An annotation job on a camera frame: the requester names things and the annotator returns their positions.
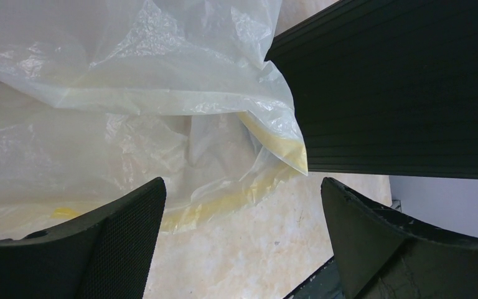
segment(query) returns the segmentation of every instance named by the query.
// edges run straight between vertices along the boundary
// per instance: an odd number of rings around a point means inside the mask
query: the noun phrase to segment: marble floor
[[[330,176],[391,204],[388,176],[311,173],[255,207],[158,238],[144,298],[282,298],[333,256],[320,197]]]

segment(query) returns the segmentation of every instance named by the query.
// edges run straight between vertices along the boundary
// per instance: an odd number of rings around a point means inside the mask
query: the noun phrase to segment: perforated black panel
[[[137,204],[105,220],[77,298],[142,298],[165,193],[163,185],[151,186]]]

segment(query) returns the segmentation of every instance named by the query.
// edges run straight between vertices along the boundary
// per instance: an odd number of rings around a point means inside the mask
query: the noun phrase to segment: grooved black surface
[[[478,178],[478,1],[341,0],[267,60],[309,170]]]

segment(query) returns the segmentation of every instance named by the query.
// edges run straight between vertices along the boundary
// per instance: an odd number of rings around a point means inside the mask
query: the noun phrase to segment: black plastic part
[[[267,60],[309,170],[478,179],[478,0],[341,0]]]
[[[322,202],[346,298],[478,298],[478,238],[421,222],[332,178],[322,183]]]
[[[344,299],[338,266],[330,258],[304,282],[285,296],[285,299]]]
[[[128,195],[22,240],[0,240],[0,298],[142,298],[166,187]]]

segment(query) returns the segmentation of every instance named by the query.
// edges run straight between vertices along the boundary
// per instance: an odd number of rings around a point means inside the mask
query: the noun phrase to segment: plastic bag
[[[0,81],[14,88],[0,83],[0,236],[156,176],[162,230],[190,229],[306,174],[289,88],[263,61],[280,4],[0,2]]]

